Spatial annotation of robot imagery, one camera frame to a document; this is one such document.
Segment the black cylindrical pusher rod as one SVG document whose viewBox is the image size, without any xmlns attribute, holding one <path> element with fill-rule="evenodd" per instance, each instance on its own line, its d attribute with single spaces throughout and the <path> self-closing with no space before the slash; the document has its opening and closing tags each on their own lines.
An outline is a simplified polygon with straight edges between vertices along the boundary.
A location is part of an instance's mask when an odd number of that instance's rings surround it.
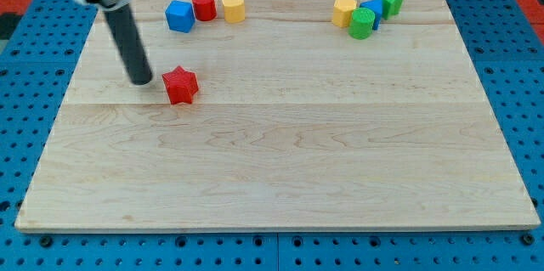
<svg viewBox="0 0 544 271">
<path fill-rule="evenodd" d="M 149 83 L 153 74 L 130 5 L 106 11 L 104 15 L 130 82 Z"/>
</svg>

